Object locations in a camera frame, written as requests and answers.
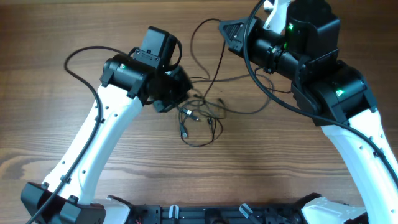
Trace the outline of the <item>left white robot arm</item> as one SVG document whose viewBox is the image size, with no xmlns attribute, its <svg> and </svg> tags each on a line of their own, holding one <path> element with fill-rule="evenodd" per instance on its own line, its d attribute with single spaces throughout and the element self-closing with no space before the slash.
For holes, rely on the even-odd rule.
<svg viewBox="0 0 398 224">
<path fill-rule="evenodd" d="M 29 182 L 21 201 L 31 223 L 141 223 L 134 206 L 118 197 L 95 199 L 100 175 L 126 128 L 145 105 L 166 113 L 188 98 L 192 83 L 171 63 L 180 41 L 149 27 L 142 45 L 120 50 L 104 64 L 94 103 L 56 167 L 42 183 Z"/>
</svg>

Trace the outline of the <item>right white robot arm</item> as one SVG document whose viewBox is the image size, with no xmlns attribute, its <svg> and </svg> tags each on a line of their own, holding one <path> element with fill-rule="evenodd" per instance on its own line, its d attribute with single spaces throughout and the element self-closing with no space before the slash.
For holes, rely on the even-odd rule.
<svg viewBox="0 0 398 224">
<path fill-rule="evenodd" d="M 260 66 L 291 82 L 296 105 L 343 158 L 363 200 L 362 207 L 329 201 L 320 194 L 301 198 L 292 223 L 396 223 L 397 160 L 384 135 L 376 98 L 365 77 L 338 59 L 340 20 L 326 1 L 259 1 L 243 19 L 222 21 L 229 50 L 247 69 Z"/>
</svg>

